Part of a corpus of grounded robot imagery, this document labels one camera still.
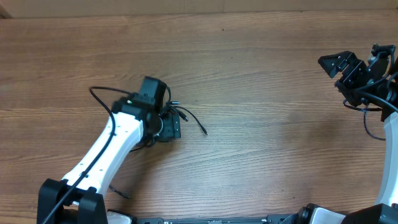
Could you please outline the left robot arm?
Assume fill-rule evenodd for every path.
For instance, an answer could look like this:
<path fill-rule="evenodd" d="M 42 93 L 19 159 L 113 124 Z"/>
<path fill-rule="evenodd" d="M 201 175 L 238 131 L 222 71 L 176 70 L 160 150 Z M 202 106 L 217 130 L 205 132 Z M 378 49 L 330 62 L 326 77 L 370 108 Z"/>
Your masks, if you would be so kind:
<path fill-rule="evenodd" d="M 126 92 L 110 108 L 108 122 L 84 158 L 62 180 L 47 179 L 39 190 L 37 223 L 137 223 L 108 210 L 104 198 L 113 177 L 133 150 L 180 138 L 178 113 L 169 87 L 145 77 L 137 93 Z"/>

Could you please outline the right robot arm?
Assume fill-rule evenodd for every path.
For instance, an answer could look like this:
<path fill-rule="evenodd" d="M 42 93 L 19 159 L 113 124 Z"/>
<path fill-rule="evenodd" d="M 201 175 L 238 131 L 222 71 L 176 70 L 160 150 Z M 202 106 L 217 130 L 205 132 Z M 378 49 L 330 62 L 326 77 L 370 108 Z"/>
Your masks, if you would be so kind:
<path fill-rule="evenodd" d="M 397 59 L 394 45 L 373 45 L 368 61 L 350 52 L 321 56 L 318 63 L 334 78 L 344 96 L 344 106 L 367 114 L 381 112 L 386 144 L 381 187 L 373 206 L 347 215 L 315 204 L 302 207 L 284 223 L 382 223 L 397 224 Z"/>

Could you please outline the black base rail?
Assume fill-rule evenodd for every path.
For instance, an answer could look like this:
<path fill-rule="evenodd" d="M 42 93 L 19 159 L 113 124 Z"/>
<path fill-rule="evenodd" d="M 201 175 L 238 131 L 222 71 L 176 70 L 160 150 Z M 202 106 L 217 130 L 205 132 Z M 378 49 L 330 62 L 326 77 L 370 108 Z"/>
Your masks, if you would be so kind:
<path fill-rule="evenodd" d="M 137 218 L 132 215 L 122 215 L 116 212 L 108 212 L 109 224 L 296 224 L 308 223 L 300 219 L 299 215 L 268 215 L 266 217 L 239 217 L 239 218 Z"/>

